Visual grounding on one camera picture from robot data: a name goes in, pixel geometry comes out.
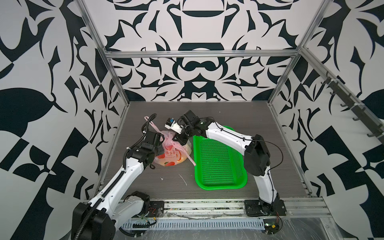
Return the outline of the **pink plastic bag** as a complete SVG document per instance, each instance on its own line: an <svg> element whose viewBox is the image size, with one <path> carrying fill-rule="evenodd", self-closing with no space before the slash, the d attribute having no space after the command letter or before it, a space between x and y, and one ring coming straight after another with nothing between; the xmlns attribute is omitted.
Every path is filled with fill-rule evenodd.
<svg viewBox="0 0 384 240"><path fill-rule="evenodd" d="M192 143L187 140L185 145L181 145L179 142L174 141L176 133L173 131L160 131L159 128L153 123L150 126L158 133L164 136L162 143L164 153L155 157L154 162L164 167L175 166L189 160L193 166L196 166L195 161L191 157Z"/></svg>

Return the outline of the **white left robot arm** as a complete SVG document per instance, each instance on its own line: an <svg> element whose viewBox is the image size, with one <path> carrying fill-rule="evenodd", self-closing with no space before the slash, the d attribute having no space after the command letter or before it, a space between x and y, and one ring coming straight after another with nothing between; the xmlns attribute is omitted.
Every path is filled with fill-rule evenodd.
<svg viewBox="0 0 384 240"><path fill-rule="evenodd" d="M117 231L138 238L156 222L147 222L135 227L133 231L123 229L123 225L132 217L144 216L150 207L150 197L135 191L124 203L120 200L134 180L146 167L154 169L153 161L164 153L162 133L152 132L150 123L156 118L152 114L142 126L142 137L123 155L123 165L107 185L87 204L79 203L72 217L72 240L112 240Z"/></svg>

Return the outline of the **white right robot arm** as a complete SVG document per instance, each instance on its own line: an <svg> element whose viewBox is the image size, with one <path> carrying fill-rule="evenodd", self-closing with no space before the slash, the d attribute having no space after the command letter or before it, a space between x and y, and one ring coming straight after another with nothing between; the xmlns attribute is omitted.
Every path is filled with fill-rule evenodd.
<svg viewBox="0 0 384 240"><path fill-rule="evenodd" d="M249 217L284 216L286 207L275 189L271 170L271 154L267 143L260 135L248 136L220 125L213 117L200 118L191 110L180 117L182 121L169 118L165 127L176 132L174 140L184 145L189 138L198 136L216 140L238 151L243 156L244 168L254 176L259 191L258 200L245 200Z"/></svg>

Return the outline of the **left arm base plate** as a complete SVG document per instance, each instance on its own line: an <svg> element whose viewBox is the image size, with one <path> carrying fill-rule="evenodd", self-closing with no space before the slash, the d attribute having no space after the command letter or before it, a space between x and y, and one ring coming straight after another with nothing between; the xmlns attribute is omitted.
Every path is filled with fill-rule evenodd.
<svg viewBox="0 0 384 240"><path fill-rule="evenodd" d="M138 215L135 215L134 218L140 218L141 216L145 216L148 218L160 217L164 213L165 202L164 201L150 201L145 202L144 206L139 212Z"/></svg>

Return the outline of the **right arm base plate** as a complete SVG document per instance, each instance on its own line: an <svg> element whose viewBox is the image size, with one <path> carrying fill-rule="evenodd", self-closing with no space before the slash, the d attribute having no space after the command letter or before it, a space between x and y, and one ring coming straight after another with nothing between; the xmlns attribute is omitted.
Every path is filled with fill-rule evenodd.
<svg viewBox="0 0 384 240"><path fill-rule="evenodd" d="M287 209L279 197L272 204L262 200L245 200L245 212L248 217L286 216Z"/></svg>

